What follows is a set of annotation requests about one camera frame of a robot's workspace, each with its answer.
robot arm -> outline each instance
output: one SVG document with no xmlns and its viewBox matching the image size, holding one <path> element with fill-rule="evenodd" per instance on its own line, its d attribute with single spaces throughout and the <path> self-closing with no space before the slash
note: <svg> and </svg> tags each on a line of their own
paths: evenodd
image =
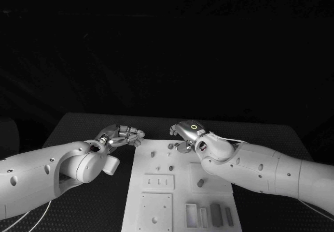
<svg viewBox="0 0 334 232">
<path fill-rule="evenodd" d="M 17 216 L 71 188 L 89 183 L 104 171 L 114 175 L 117 147 L 141 145 L 144 132 L 128 126 L 107 127 L 94 140 L 72 142 L 0 160 L 0 220 Z"/>
<path fill-rule="evenodd" d="M 170 128 L 184 142 L 176 147 L 181 153 L 193 150 L 203 169 L 251 191 L 294 197 L 334 214 L 334 167 L 300 160 L 281 152 L 228 141 L 194 120 Z"/>
</svg>

table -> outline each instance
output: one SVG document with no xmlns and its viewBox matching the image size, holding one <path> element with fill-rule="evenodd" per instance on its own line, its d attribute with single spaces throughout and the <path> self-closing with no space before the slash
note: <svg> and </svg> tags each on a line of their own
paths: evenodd
<svg viewBox="0 0 334 232">
<path fill-rule="evenodd" d="M 181 139 L 170 136 L 169 128 L 183 120 L 187 119 L 68 113 L 43 147 L 94 139 L 101 129 L 112 124 L 140 128 L 147 139 Z M 200 122 L 219 136 L 266 146 L 295 158 L 312 161 L 289 126 L 209 120 Z M 89 184 L 75 187 L 52 201 L 45 218 L 33 231 L 121 231 L 134 149 L 134 146 L 122 146 L 112 153 L 121 161 L 114 176 L 101 172 Z M 261 194 L 236 185 L 232 187 L 243 232 L 334 232 L 334 222 L 297 199 Z M 46 206 L 48 204 L 29 213 L 12 229 L 13 232 L 29 231 L 42 217 Z M 3 220 L 0 229 L 12 225 L 19 218 L 20 216 Z"/>
</svg>

dark background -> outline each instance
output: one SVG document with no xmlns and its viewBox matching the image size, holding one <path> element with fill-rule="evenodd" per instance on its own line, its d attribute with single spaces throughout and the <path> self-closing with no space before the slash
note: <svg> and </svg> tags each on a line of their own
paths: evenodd
<svg viewBox="0 0 334 232">
<path fill-rule="evenodd" d="M 334 164 L 333 15 L 321 0 L 2 7 L 0 116 L 20 152 L 84 112 L 285 124 Z"/>
</svg>

robotic hand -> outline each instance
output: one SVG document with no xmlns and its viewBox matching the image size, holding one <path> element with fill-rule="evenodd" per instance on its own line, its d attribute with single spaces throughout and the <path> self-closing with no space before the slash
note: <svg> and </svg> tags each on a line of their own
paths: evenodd
<svg viewBox="0 0 334 232">
<path fill-rule="evenodd" d="M 114 175 L 120 160 L 109 153 L 125 144 L 140 146 L 144 135 L 133 127 L 111 125 L 94 140 L 0 160 L 0 220 L 29 212 L 71 188 L 89 183 L 101 170 Z"/>
<path fill-rule="evenodd" d="M 251 191 L 282 195 L 311 203 L 334 214 L 334 167 L 284 155 L 281 152 L 230 140 L 207 132 L 194 121 L 170 128 L 184 142 L 176 144 L 181 153 L 196 152 L 202 167 Z"/>
</svg>

black table surface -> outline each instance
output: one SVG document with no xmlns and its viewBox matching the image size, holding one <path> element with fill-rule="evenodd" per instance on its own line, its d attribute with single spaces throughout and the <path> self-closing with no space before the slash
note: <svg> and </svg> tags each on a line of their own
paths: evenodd
<svg viewBox="0 0 334 232">
<path fill-rule="evenodd" d="M 102 128 L 112 124 L 133 126 L 145 132 L 145 139 L 181 140 L 170 136 L 170 126 L 186 119 L 121 115 L 68 113 L 43 147 L 94 139 Z M 295 131 L 289 126 L 200 120 L 225 138 L 239 139 L 272 148 L 284 154 L 312 161 Z M 33 231 L 120 232 L 122 229 L 127 192 L 134 161 L 134 146 L 120 147 L 112 156 L 121 164 L 114 176 L 101 172 L 89 184 L 71 189 L 50 203 L 46 215 Z M 317 231 L 334 232 L 334 222 L 312 211 L 297 199 L 252 192 L 232 185 L 243 232 Z M 39 221 L 48 204 L 32 210 L 12 228 L 29 231 Z M 7 228 L 20 216 L 0 222 Z"/>
</svg>

